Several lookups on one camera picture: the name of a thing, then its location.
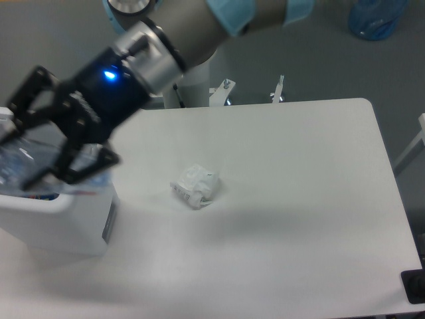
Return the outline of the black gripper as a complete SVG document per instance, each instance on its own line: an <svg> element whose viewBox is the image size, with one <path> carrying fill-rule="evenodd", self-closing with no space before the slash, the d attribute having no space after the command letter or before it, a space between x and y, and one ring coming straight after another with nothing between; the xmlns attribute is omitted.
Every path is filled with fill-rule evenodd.
<svg viewBox="0 0 425 319"><path fill-rule="evenodd" d="M43 91L52 91L48 106L31 110L31 104ZM65 111L63 102L81 99ZM13 117L5 124L1 145L20 138L27 130L53 122L69 137L76 121L83 118L86 131L80 142L66 141L58 154L24 179L22 190L40 190L46 186L85 184L119 164L120 157L109 143L111 133L151 100L149 93L124 67L113 49L108 48L89 62L74 77L59 84L43 66L36 66L7 101Z"/></svg>

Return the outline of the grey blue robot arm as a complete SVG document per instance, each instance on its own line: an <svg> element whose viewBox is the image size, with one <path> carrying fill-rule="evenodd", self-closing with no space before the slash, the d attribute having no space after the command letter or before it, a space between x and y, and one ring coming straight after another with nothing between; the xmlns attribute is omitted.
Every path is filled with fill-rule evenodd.
<svg viewBox="0 0 425 319"><path fill-rule="evenodd" d="M36 66L7 102L12 117L1 146L52 124L64 136L48 161L21 170L9 191L38 193L46 185L78 185L119 163L112 132L206 61L231 37L306 18L313 1L163 1L125 11L112 5L124 33L82 67L59 80Z"/></svg>

